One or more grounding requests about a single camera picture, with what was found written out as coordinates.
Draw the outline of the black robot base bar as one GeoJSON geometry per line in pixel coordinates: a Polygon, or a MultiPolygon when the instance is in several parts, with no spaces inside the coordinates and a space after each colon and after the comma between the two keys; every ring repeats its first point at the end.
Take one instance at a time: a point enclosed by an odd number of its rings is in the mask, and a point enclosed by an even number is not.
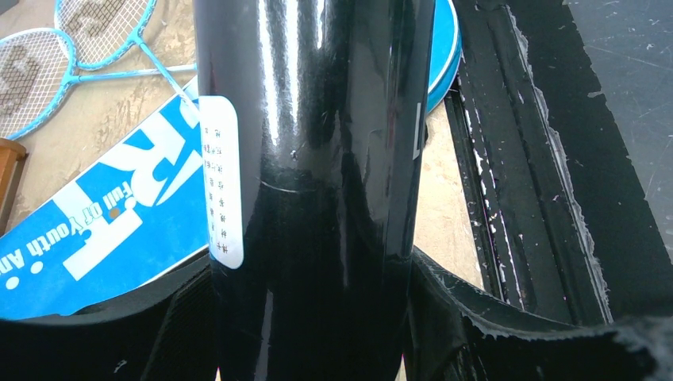
{"type": "Polygon", "coordinates": [[[458,1],[448,98],[487,292],[572,325],[672,315],[672,4],[458,1]]]}

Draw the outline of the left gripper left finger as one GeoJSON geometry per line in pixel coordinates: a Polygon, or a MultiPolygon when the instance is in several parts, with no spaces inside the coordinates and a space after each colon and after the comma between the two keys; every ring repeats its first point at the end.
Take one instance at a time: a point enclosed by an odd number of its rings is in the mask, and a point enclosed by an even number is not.
{"type": "Polygon", "coordinates": [[[70,316],[1,321],[3,380],[213,380],[214,294],[203,256],[70,316]]]}

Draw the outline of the black shuttlecock tube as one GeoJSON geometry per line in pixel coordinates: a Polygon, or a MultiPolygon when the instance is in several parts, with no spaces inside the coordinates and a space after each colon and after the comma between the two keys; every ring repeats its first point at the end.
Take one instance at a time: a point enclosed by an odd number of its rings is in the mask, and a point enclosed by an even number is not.
{"type": "Polygon", "coordinates": [[[432,1],[196,1],[223,380],[392,380],[432,1]]]}

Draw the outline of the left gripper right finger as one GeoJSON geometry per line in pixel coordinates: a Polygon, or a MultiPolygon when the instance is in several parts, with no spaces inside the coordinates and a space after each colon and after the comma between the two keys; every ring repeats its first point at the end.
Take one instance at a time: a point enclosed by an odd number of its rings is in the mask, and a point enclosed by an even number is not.
{"type": "Polygon", "coordinates": [[[413,250],[409,380],[669,380],[672,320],[566,325],[519,310],[413,250]]]}

